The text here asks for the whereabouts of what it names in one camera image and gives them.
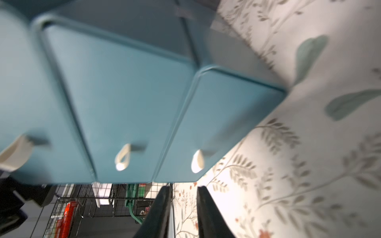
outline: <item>white loop pull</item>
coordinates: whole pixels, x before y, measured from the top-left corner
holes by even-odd
[[[128,167],[130,164],[130,153],[131,144],[125,144],[115,157],[115,166],[117,171],[122,171]]]
[[[196,151],[196,153],[193,155],[192,162],[190,164],[190,168],[193,173],[198,173],[201,170],[203,170],[205,167],[204,162],[204,155],[202,154],[202,150]]]
[[[24,135],[5,148],[0,153],[0,169],[13,172],[20,168],[32,154],[33,143]]]

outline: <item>drawer front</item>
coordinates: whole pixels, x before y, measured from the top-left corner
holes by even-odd
[[[45,29],[100,182],[149,182],[192,79],[188,61],[60,26]],[[131,144],[130,164],[115,168]]]
[[[205,72],[155,181],[197,181],[284,97],[284,92],[252,81],[214,70]],[[193,173],[191,161],[199,149],[205,168]]]
[[[0,150],[20,134],[35,143],[12,176],[28,184],[94,181],[62,91],[48,78],[27,27],[1,9],[0,22]]]

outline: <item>cabinet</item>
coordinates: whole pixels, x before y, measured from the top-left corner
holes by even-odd
[[[22,37],[0,56],[15,65],[0,72],[0,97],[15,98],[0,104],[0,149],[34,129],[51,145],[36,145],[13,174],[23,182],[196,181],[285,97],[281,80],[193,1],[78,0],[18,21],[2,26]],[[117,171],[125,144],[130,163]],[[205,168],[194,173],[197,150]]]

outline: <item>wire shelf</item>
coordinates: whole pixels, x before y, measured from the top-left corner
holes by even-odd
[[[54,205],[48,225],[43,238],[56,238],[58,232],[64,231],[68,238],[76,238],[80,224],[85,217],[120,217],[131,216],[145,219],[153,204],[157,193],[162,186],[171,184],[138,184],[129,186],[128,184],[66,184],[57,188],[57,201]],[[135,197],[126,197],[127,189]],[[130,213],[127,207],[127,201],[133,204]],[[69,213],[70,219],[65,217],[65,209],[69,212],[69,204],[72,207],[72,213]]]
[[[151,198],[155,199],[156,195],[160,191],[162,186],[167,184],[164,183],[147,183],[139,184],[136,189],[134,189],[136,196],[127,198]],[[56,196],[58,198],[97,198],[97,199],[107,199],[108,197],[113,198],[126,198],[125,193],[120,192],[120,188],[126,190],[128,184],[62,184],[57,186]]]

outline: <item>orange flower pattern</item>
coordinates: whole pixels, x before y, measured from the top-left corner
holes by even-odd
[[[268,231],[259,230],[259,238],[271,238]]]

